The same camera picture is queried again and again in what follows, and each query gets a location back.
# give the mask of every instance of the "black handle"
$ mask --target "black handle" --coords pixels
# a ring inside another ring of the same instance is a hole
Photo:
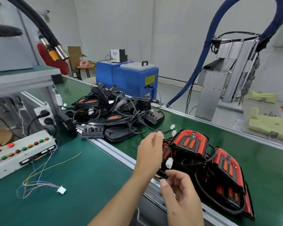
[[[142,67],[144,66],[144,63],[146,63],[146,66],[149,65],[148,61],[142,61],[142,62],[141,62],[141,66],[142,66]]]

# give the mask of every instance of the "blue hose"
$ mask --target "blue hose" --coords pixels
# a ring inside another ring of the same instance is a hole
[[[222,17],[224,16],[224,14],[235,4],[240,0],[226,0],[218,9],[218,11],[216,12],[211,25],[208,29],[208,33],[205,39],[205,44],[203,47],[203,50],[201,52],[200,58],[198,60],[198,63],[195,67],[195,70],[193,72],[193,74],[191,75],[191,77],[189,78],[189,80],[187,81],[187,83],[185,84],[185,86],[182,88],[182,90],[174,97],[172,98],[169,102],[168,105],[173,104],[173,102],[175,102],[178,98],[180,98],[187,90],[188,88],[192,85],[192,83],[195,81],[195,79],[197,78],[203,64],[204,61],[209,53],[210,50],[210,45],[211,45],[211,41],[213,39],[213,37],[215,36],[215,32],[217,30],[217,27],[222,19]],[[270,25],[265,29],[265,31],[261,34],[261,36],[259,37],[260,40],[266,38],[267,36],[269,36],[270,34],[272,34],[274,31],[276,31],[279,26],[283,23],[283,0],[275,0],[277,3],[277,10],[276,10],[276,14],[274,19],[272,20],[272,22],[270,23]]]

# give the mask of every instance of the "blue chiller box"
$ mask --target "blue chiller box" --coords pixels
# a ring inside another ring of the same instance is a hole
[[[117,89],[132,97],[156,99],[159,69],[148,62],[97,63],[97,84],[105,83],[106,88],[117,85]]]

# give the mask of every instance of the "white power socket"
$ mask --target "white power socket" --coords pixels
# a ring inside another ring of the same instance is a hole
[[[43,106],[40,106],[40,107],[37,107],[37,108],[34,109],[34,111],[35,111],[35,113],[36,113],[37,116],[41,114],[41,111],[42,111],[42,110],[47,110],[47,111],[50,112],[50,115],[49,115],[49,116],[39,118],[39,122],[41,123],[41,125],[46,126],[46,124],[44,123],[45,118],[52,118],[53,121],[54,121],[53,113],[51,112],[50,106],[49,106],[48,104],[43,105]]]

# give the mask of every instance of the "warning sticker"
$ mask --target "warning sticker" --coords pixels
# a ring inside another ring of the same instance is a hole
[[[151,83],[155,82],[155,75],[146,77],[146,85],[149,85]]]

